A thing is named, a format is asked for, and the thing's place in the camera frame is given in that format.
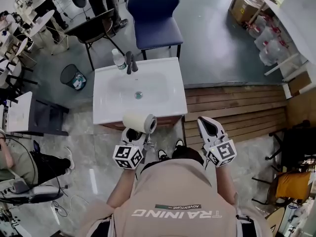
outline wooden platform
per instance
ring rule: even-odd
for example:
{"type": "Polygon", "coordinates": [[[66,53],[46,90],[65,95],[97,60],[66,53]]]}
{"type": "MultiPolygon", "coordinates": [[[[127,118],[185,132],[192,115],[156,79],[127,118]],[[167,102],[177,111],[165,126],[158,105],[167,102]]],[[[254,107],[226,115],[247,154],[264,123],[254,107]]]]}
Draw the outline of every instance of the wooden platform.
{"type": "Polygon", "coordinates": [[[230,86],[185,90],[187,146],[200,150],[197,118],[210,117],[223,125],[234,142],[249,140],[286,126],[282,86],[230,86]]]}

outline sink basin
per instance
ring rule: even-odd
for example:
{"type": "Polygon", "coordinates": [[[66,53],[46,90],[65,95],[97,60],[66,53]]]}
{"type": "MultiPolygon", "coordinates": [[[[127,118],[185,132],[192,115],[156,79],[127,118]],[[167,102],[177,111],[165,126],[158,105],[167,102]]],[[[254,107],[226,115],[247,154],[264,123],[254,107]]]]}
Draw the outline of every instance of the sink basin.
{"type": "Polygon", "coordinates": [[[122,121],[129,111],[156,117],[188,112],[178,58],[139,61],[137,66],[131,75],[116,66],[95,70],[94,124],[122,121]]]}

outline trash can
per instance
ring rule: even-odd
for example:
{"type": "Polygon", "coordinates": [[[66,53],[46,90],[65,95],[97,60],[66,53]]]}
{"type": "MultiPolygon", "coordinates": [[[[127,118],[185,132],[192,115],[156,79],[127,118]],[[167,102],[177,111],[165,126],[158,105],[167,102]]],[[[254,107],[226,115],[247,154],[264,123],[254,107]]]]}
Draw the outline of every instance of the trash can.
{"type": "Polygon", "coordinates": [[[69,64],[64,68],[60,75],[60,82],[75,90],[81,90],[85,87],[87,79],[77,69],[75,64],[69,64]]]}

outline faucet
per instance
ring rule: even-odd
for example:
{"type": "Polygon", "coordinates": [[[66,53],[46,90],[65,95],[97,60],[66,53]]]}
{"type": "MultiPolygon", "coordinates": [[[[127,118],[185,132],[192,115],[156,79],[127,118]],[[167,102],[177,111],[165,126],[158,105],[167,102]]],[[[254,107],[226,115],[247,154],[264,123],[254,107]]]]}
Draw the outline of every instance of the faucet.
{"type": "Polygon", "coordinates": [[[133,72],[138,71],[138,67],[135,61],[134,54],[131,51],[126,53],[127,74],[130,75],[133,72]]]}

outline gray floor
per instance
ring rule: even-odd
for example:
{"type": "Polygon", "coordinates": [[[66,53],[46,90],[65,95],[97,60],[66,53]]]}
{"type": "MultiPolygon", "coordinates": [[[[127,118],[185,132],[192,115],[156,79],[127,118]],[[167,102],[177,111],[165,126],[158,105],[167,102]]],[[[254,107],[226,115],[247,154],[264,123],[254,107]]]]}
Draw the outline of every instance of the gray floor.
{"type": "MultiPolygon", "coordinates": [[[[75,7],[71,0],[58,0],[61,7],[73,18],[82,10],[75,7]]],[[[281,83],[281,73],[276,71],[268,77],[264,72],[269,70],[259,59],[259,51],[253,43],[253,38],[242,29],[228,12],[231,0],[181,0],[174,12],[184,38],[181,49],[180,67],[183,83],[186,88],[234,85],[234,84],[275,84],[281,83]]],[[[136,47],[133,19],[120,0],[120,14],[129,19],[129,25],[118,32],[113,38],[124,50],[131,50],[137,60],[142,60],[136,47]]],[[[87,15],[93,17],[90,9],[87,15]]],[[[73,22],[63,18],[70,27],[85,21],[84,14],[76,16],[73,22]]],[[[45,33],[46,45],[53,47],[50,32],[45,33]]],[[[41,97],[63,104],[67,107],[79,106],[82,102],[91,101],[93,95],[94,73],[91,72],[88,56],[83,44],[75,37],[69,37],[70,49],[60,54],[50,55],[47,47],[36,51],[33,56],[38,61],[33,74],[27,77],[39,82],[38,86],[27,85],[27,90],[36,92],[41,97]],[[62,69],[75,64],[88,79],[82,91],[75,91],[60,83],[62,69]]],[[[111,50],[113,46],[106,39],[97,41],[91,51],[96,68],[114,64],[111,50]]],[[[159,48],[148,51],[148,59],[176,56],[176,47],[171,50],[159,48]]]]}
{"type": "MultiPolygon", "coordinates": [[[[65,190],[68,197],[64,195],[57,200],[66,210],[68,216],[58,215],[59,223],[57,223],[50,202],[24,204],[11,209],[13,216],[17,216],[21,220],[19,223],[32,237],[48,237],[58,230],[74,236],[87,206],[87,203],[81,198],[87,202],[91,202],[95,198],[106,200],[121,173],[121,169],[112,160],[113,149],[119,143],[121,134],[116,130],[98,125],[94,126],[92,107],[72,110],[66,117],[64,129],[69,131],[69,137],[45,135],[44,137],[33,137],[33,139],[39,142],[44,154],[65,157],[68,154],[65,149],[66,146],[73,152],[75,169],[70,175],[59,177],[62,187],[66,184],[69,185],[69,188],[65,190]],[[96,180],[96,189],[92,188],[92,172],[96,180]]],[[[183,138],[180,122],[173,128],[157,129],[152,135],[155,147],[147,152],[145,163],[157,160],[155,152],[160,148],[170,155],[178,138],[183,138]]],[[[29,150],[31,149],[32,141],[25,139],[20,141],[29,150]]],[[[15,142],[10,142],[9,146],[18,152],[24,150],[15,142]]],[[[270,155],[276,148],[273,138],[268,135],[236,143],[237,157],[230,163],[230,167],[241,204],[252,203],[253,197],[265,201],[269,186],[258,183],[251,178],[255,176],[267,181],[272,180],[273,171],[270,167],[272,161],[265,161],[264,157],[270,155]]],[[[215,168],[212,163],[208,165],[206,173],[213,188],[216,189],[215,168]]],[[[47,184],[58,186],[55,179],[47,184]]],[[[273,209],[257,203],[252,205],[256,206],[263,215],[267,215],[273,209]]]]}

